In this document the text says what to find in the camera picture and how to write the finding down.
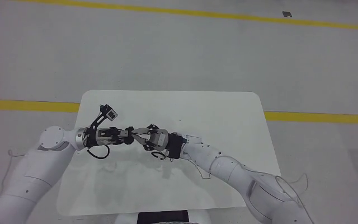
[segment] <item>black cable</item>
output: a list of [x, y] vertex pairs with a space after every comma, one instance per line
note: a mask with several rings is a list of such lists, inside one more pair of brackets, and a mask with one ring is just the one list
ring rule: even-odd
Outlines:
[[106, 146], [106, 147], [107, 147], [108, 152], [107, 152], [107, 155], [105, 155], [104, 157], [98, 157], [98, 156], [96, 156], [95, 154], [93, 154], [93, 153], [90, 151], [90, 149], [88, 149], [87, 152], [88, 152], [91, 156], [93, 156], [94, 158], [97, 158], [97, 159], [99, 159], [99, 160], [104, 160], [104, 159], [107, 158], [107, 157], [109, 156], [109, 154], [110, 154], [110, 148], [109, 148], [108, 146]]
[[156, 156], [156, 154], [163, 156], [163, 158], [159, 158], [160, 160], [164, 160], [167, 157], [165, 154], [161, 152], [151, 152], [150, 154], [152, 154], [152, 156], [154, 156], [155, 158], [159, 158], [159, 156]]

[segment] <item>floor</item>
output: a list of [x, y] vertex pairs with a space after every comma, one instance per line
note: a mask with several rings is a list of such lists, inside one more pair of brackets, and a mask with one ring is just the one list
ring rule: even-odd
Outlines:
[[[86, 7], [86, 2], [76, 7], [63, 0], [1, 1], [0, 100], [80, 102], [91, 89], [252, 91], [265, 111], [358, 114], [358, 25], [342, 26], [358, 24], [353, 0], [85, 1], [221, 16]], [[283, 18], [282, 11], [293, 18]], [[8, 149], [24, 153], [44, 128], [72, 129], [76, 116], [0, 110], [0, 176]], [[358, 126], [267, 123], [283, 177], [308, 174], [302, 199], [316, 222], [356, 223]], [[116, 217], [62, 217], [57, 193], [58, 185], [28, 223], [113, 223]], [[257, 223], [246, 208], [213, 209], [210, 216], [213, 223]]]

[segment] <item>robotic arm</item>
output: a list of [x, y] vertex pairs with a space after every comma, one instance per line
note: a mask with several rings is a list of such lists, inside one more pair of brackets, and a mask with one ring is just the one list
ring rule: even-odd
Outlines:
[[[248, 169], [236, 159], [204, 144], [201, 138], [168, 133], [156, 125], [124, 130], [115, 127], [98, 129], [105, 120], [114, 120], [117, 114], [101, 105], [101, 113], [88, 127], [65, 131], [50, 127], [43, 131], [39, 142], [30, 148], [12, 174], [10, 183], [0, 196], [0, 223], [25, 223], [36, 203], [63, 175], [75, 151], [88, 148], [93, 157], [105, 159], [108, 145], [142, 144], [161, 160], [169, 157], [191, 160], [198, 167], [226, 182], [243, 197], [251, 214], [264, 224], [313, 223], [294, 190], [279, 176]], [[148, 134], [149, 139], [140, 135]], [[97, 157], [91, 147], [105, 145], [108, 153]]]

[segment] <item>table top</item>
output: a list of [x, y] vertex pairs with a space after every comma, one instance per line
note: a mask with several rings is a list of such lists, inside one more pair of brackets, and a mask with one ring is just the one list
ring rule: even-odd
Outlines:
[[[155, 124], [169, 133], [202, 137], [248, 167], [280, 175], [259, 97], [252, 92], [100, 91], [82, 96], [76, 128], [87, 127], [109, 104], [118, 117], [100, 127], [134, 128]], [[66, 169], [57, 199], [64, 216], [173, 211], [245, 206], [223, 181], [202, 179], [186, 160], [159, 160], [134, 142], [110, 146], [105, 160], [86, 150]], [[94, 147], [99, 156], [106, 148]], [[204, 177], [208, 174], [201, 171]]]

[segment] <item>floor marking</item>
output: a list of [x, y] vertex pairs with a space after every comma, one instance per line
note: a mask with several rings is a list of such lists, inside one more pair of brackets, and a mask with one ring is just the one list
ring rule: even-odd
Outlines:
[[[0, 100], [0, 110], [50, 111], [77, 113], [79, 103]], [[358, 124], [356, 114], [316, 114], [264, 111], [267, 121]]]
[[323, 22], [323, 21], [311, 21], [311, 20], [296, 20], [292, 18], [272, 18], [262, 16], [252, 16], [244, 14], [231, 14], [231, 13], [218, 13], [218, 12], [205, 12], [205, 11], [193, 11], [193, 10], [179, 10], [174, 8], [159, 8], [159, 7], [147, 7], [147, 6], [130, 6], [122, 4], [109, 4], [98, 2], [81, 2], [71, 0], [13, 0], [16, 2], [30, 2], [30, 3], [44, 3], [44, 4], [56, 4], [62, 6], [78, 6], [87, 8], [106, 8], [110, 10], [126, 10], [135, 12], [152, 12], [152, 13], [166, 13], [174, 15], [186, 15], [186, 16], [200, 16], [211, 18], [225, 18], [230, 20], [246, 20], [255, 22], [270, 22], [279, 24], [292, 24], [301, 26], [319, 26], [330, 27], [338, 29], [352, 29], [358, 30], [358, 24], [342, 24], [336, 22]]

